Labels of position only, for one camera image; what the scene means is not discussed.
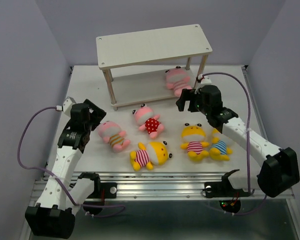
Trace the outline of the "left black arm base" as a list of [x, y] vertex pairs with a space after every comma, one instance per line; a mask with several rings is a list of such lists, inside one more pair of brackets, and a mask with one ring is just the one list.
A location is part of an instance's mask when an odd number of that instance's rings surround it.
[[83, 172], [79, 175], [77, 183], [81, 180], [92, 182], [92, 190], [88, 190], [87, 199], [115, 199], [117, 197], [116, 182], [102, 182], [100, 175], [95, 172]]

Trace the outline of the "pink frog red polka-dot shirt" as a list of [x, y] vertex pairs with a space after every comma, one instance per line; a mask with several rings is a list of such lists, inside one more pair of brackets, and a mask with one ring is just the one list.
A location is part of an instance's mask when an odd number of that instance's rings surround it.
[[159, 121], [160, 115], [155, 114], [153, 109], [143, 103], [138, 109], [132, 111], [135, 122], [140, 131], [146, 131], [151, 139], [155, 139], [161, 134], [165, 126]]

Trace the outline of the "pink frog pink-striped shirt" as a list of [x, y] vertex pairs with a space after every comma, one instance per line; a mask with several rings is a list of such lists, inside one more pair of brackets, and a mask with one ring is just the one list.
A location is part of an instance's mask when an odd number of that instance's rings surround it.
[[166, 87], [168, 90], [173, 90], [176, 97], [181, 96], [183, 89], [192, 89], [189, 85], [190, 80], [191, 78], [187, 71], [181, 66], [176, 66], [165, 71]]

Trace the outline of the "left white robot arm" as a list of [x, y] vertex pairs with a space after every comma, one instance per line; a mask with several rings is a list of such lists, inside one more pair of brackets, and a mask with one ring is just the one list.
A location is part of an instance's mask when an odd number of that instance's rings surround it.
[[68, 239], [75, 227], [76, 214], [88, 196], [101, 193], [97, 173], [84, 172], [69, 190], [74, 170], [81, 159], [90, 134], [106, 112], [90, 100], [77, 103], [67, 97], [55, 108], [69, 117], [57, 142], [56, 157], [44, 190], [34, 206], [27, 207], [25, 219], [35, 236]]

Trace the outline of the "pink frog orange-striped shirt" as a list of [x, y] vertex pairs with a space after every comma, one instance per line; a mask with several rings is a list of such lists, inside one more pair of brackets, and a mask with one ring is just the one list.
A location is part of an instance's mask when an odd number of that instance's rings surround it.
[[125, 138], [126, 132], [113, 121], [101, 123], [96, 130], [103, 142], [109, 144], [115, 153], [122, 152], [131, 143], [129, 139]]

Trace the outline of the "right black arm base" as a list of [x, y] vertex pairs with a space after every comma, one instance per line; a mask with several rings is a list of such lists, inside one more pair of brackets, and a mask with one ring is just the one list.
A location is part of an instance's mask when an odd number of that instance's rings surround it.
[[241, 209], [240, 197], [249, 197], [251, 193], [241, 189], [234, 189], [230, 183], [229, 177], [238, 172], [238, 169], [226, 172], [220, 181], [205, 182], [200, 194], [208, 199], [221, 198], [219, 205], [221, 210], [226, 214], [233, 216], [243, 216], [244, 213], [239, 213]]

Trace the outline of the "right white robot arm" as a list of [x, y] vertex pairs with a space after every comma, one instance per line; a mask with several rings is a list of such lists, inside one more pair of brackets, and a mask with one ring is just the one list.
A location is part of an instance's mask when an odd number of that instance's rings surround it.
[[275, 198], [300, 181], [296, 152], [290, 147], [281, 148], [251, 130], [237, 113], [223, 105], [217, 86], [183, 89], [176, 101], [180, 112], [186, 102], [189, 102], [188, 111], [203, 113], [210, 126], [237, 143], [260, 165], [256, 173], [235, 170], [225, 174], [226, 179], [220, 182], [223, 194], [256, 189]]

